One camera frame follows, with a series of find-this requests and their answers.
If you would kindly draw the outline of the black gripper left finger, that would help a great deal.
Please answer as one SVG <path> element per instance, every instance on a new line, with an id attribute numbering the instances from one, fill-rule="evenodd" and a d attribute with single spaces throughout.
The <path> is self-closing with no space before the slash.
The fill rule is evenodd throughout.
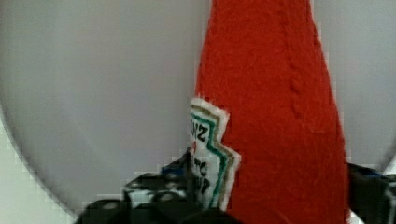
<path id="1" fill-rule="evenodd" d="M 122 198 L 87 205 L 74 224 L 243 224 L 218 208 L 203 208 L 195 196 L 191 154 L 145 173 L 122 188 Z"/>

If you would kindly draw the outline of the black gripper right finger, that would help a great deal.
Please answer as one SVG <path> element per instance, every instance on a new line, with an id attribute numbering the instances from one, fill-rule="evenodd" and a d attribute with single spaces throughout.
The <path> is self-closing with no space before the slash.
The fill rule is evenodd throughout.
<path id="1" fill-rule="evenodd" d="M 349 208 L 364 224 L 395 224 L 395 174 L 349 163 Z"/>

